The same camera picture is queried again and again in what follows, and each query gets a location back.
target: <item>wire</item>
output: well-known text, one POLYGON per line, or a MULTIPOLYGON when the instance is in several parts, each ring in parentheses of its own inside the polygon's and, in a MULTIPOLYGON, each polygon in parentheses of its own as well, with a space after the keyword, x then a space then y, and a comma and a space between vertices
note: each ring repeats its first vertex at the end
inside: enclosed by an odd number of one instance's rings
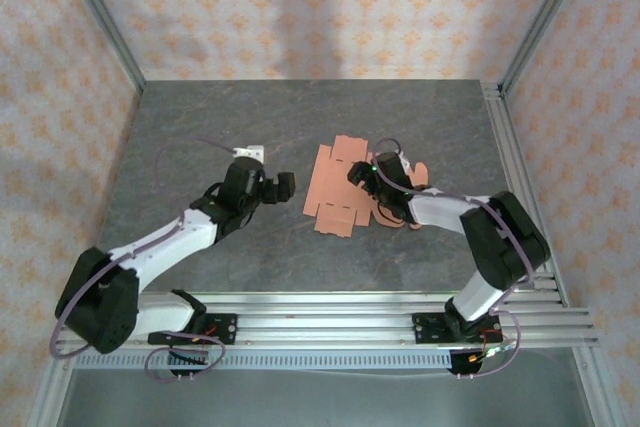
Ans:
MULTIPOLYGON (((394 143, 395 146, 396 146, 396 153, 398 155, 402 154, 402 146, 400 145, 400 142, 398 142, 396 139, 391 138, 391 137, 386 137, 384 139, 379 140, 374 145, 372 151, 373 152, 380 152, 380 145, 383 144, 384 142, 392 142, 392 143, 394 143)), ((387 185, 393 187, 396 190, 399 190, 400 192, 404 192, 405 194, 411 194, 411 195, 422 195, 422 196, 427 196, 427 197, 441 197, 441 198, 455 199, 455 200, 458 200, 458 201, 461 201, 461 202, 466 202, 468 204, 477 205, 477 206, 483 208, 493 218, 493 220, 500 226, 500 228, 504 231, 505 235, 507 236, 507 238, 509 239, 509 241, 513 245, 513 248, 515 249, 516 253, 518 254, 518 257, 520 258, 520 260, 524 264, 524 267, 525 267, 525 269, 527 271, 525 282, 528 283, 528 282, 532 282, 533 281, 533 275, 534 274, 533 274, 533 267, 531 265, 531 261, 529 260, 529 258, 525 254, 524 249, 520 245, 520 242, 518 242, 518 239, 516 239, 516 236, 511 231, 509 226, 506 224, 506 222, 504 220, 502 220, 500 215, 489 204, 487 204, 485 202, 482 202, 482 201, 480 201, 478 199, 474 199, 474 198, 471 198, 471 197, 466 197, 466 196, 461 195, 461 194, 455 194, 455 193, 450 193, 450 192, 431 192, 431 191, 428 191, 428 190, 421 191, 421 190, 407 189, 407 188, 395 183, 394 181, 392 181, 391 179, 389 179, 385 175, 385 173, 382 171, 382 169, 378 165, 378 161, 377 161, 375 155, 372 156, 371 162, 376 167, 377 173, 378 173, 378 175, 380 175, 380 178, 385 183, 387 183, 387 185)), ((491 375, 491 374, 495 374, 497 372, 500 372, 502 369, 504 369, 509 364, 511 364, 511 362, 513 362, 513 359, 516 357, 516 355, 520 351, 520 342, 521 342, 521 339, 522 339, 522 331, 521 331, 521 328, 520 328, 520 323, 518 322, 518 319, 516 318, 516 316, 513 315, 511 312, 509 312, 507 310, 496 310, 496 307, 504 299, 506 299, 509 295, 511 295, 511 293, 515 290, 515 288, 517 286, 518 286, 518 284, 514 284, 509 289, 507 289, 500 296, 500 298, 498 298, 491 305, 491 307, 489 307, 489 309, 488 309, 488 312, 491 313, 491 314, 496 314, 497 315, 497 314, 502 313, 502 314, 508 315, 513 320, 513 324, 514 324, 515 329, 516 329, 516 345, 515 345, 515 348, 513 350, 513 354, 509 357, 509 359, 504 364, 500 365, 499 367, 497 367, 495 369, 490 370, 489 372, 473 374, 473 375, 468 375, 468 376, 460 376, 460 375, 458 375, 458 378, 467 377, 469 379, 473 379, 474 377, 485 377, 487 375, 491 375)))
POLYGON ((458 379, 462 377, 468 378, 468 379, 474 379, 476 377, 486 377, 491 374, 497 374, 501 370, 506 369, 511 364, 511 362, 513 362, 513 359, 516 358, 516 355, 518 355, 518 352, 520 352, 520 343, 522 341, 522 330, 520 328, 520 322, 518 322, 518 318, 508 310, 496 310, 494 311, 494 313, 508 315, 509 317, 511 317, 511 320, 513 320, 513 325, 515 326, 515 329, 516 329, 516 345, 513 348, 513 354, 511 354, 511 356, 509 356, 509 358, 505 362, 500 364, 498 367, 491 369, 488 372, 480 372, 477 374, 469 374, 469 375, 458 375, 457 376, 458 379))
MULTIPOLYGON (((182 332, 161 332, 161 333, 163 335, 172 336, 172 337, 181 337, 183 339, 202 339, 207 342, 211 342, 212 344, 216 344, 220 346, 220 355, 218 356, 218 358, 214 362, 212 362, 211 365, 202 369, 197 374, 195 375, 193 373, 189 374, 190 380, 194 380, 194 378, 198 375, 203 375, 211 372, 211 370, 222 361, 225 354, 227 353, 227 348, 224 345, 224 343, 222 343, 219 339, 215 337, 210 337, 208 335, 201 335, 201 334, 183 334, 182 332)), ((147 375, 147 377, 149 377, 154 382, 158 382, 160 384, 172 384, 174 382, 180 382, 180 380, 182 380, 182 376, 178 375, 177 377, 170 377, 170 378, 158 377, 149 368, 149 362, 151 362, 151 357, 153 357, 154 355, 160 352, 169 352, 170 354, 179 355, 179 354, 192 354, 193 352, 197 352, 197 351, 193 349, 181 349, 177 347, 159 347, 155 350, 152 350, 149 353, 149 355, 144 361, 144 373, 147 375)))
POLYGON ((487 334, 489 332, 493 332, 494 334, 500 334, 502 336, 502 340, 509 340, 509 337, 507 337, 506 335, 504 335, 504 332, 502 332, 501 330, 496 330, 496 329, 485 329, 482 330, 482 335, 483 335, 483 340, 482 340, 482 355, 480 357, 484 357, 485 354, 487 353, 487 334))

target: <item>black mounting plate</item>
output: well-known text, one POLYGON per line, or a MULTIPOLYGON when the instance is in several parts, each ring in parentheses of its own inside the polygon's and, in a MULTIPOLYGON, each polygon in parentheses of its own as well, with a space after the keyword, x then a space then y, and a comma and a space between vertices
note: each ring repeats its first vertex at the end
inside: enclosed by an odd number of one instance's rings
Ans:
MULTIPOLYGON (((233 345, 236 342, 236 334, 238 332, 238 315, 237 314, 204 314, 204 322, 201 332, 189 332, 189 334, 204 335, 207 331, 215 326, 215 330, 209 334, 210 337, 217 337, 220 342, 225 345, 233 345)), ((193 339, 184 339, 166 335, 162 332, 152 332, 147 338, 150 345, 201 345, 201 342, 193 342, 193 339)))
POLYGON ((500 333, 482 333, 485 330, 501 331, 500 318, 497 315, 484 316, 473 324, 473 327, 468 329, 463 337, 456 337, 449 329, 445 321, 444 312, 417 313, 411 316, 411 320, 413 321, 416 344, 455 344, 460 342, 482 344, 485 341, 484 337, 482 337, 484 335, 487 336, 487 344, 499 344, 502 342, 502 334, 500 333))
POLYGON ((469 357, 472 355, 480 355, 480 350, 452 350, 451 355, 451 368, 447 369, 453 375, 474 375, 480 372, 482 368, 482 361, 471 362, 469 357))

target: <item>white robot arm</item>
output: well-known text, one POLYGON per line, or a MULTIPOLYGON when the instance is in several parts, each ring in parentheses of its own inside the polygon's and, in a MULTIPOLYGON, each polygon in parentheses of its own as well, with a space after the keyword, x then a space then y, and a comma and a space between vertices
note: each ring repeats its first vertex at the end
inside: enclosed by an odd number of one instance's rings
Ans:
POLYGON ((131 335, 204 333, 206 308, 191 295, 174 290, 147 299, 139 294, 184 258, 244 227, 261 203, 287 202, 293 196, 293 173, 279 173, 278 183, 265 177, 262 146, 234 151, 224 182, 212 185, 178 219, 107 253, 95 247, 83 252, 58 302, 56 317, 66 317, 66 325, 103 354, 131 335), (117 259, 124 260, 114 264, 117 259), (113 268, 78 295, 110 264, 113 268))
MULTIPOLYGON (((377 155, 372 164, 355 163, 349 172, 349 181, 362 185, 396 218, 465 235, 477 271, 445 304, 444 315, 425 314, 418 320, 426 322, 421 328, 437 331, 433 338, 438 342, 445 341, 443 339, 474 342, 491 307, 527 275, 526 266, 505 231, 480 205, 488 206, 502 219, 534 270, 549 259, 549 246, 511 192, 491 197, 447 196, 433 187, 413 187, 407 168, 408 162, 401 152, 386 152, 377 155), (403 191, 384 180, 380 171, 403 191), (409 194, 416 190, 422 195, 409 194)), ((428 332, 425 334, 421 335, 422 339, 430 337, 428 332)))

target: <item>gray stone tabletop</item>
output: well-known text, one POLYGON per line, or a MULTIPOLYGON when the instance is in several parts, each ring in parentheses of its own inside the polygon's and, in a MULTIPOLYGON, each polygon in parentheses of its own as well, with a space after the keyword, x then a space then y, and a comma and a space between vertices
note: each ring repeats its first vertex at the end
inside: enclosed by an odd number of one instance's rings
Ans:
POLYGON ((337 80, 150 82, 122 160, 99 246, 127 244, 165 225, 178 208, 222 181, 232 161, 204 137, 230 147, 265 146, 268 175, 296 174, 287 204, 261 206, 252 222, 198 252, 148 290, 188 292, 442 291, 460 289, 474 263, 459 234, 434 227, 390 229, 372 221, 351 238, 314 231, 302 209, 320 144, 336 135, 370 146, 395 137, 412 163, 424 162, 442 190, 493 194, 506 188, 477 81, 337 80))

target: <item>orange floral pattern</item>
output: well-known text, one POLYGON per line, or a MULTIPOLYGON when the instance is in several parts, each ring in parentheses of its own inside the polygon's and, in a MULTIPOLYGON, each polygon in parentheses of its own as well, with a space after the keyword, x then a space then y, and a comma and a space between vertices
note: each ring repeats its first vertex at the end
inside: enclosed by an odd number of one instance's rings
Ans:
POLYGON ((2 0, 0 16, 0 423, 13 427, 96 240, 135 90, 83 0, 2 0))
POLYGON ((565 0, 510 99, 570 297, 595 312, 629 425, 640 419, 639 59, 640 0, 565 0))
POLYGON ((150 80, 499 82, 543 0, 106 1, 150 80))

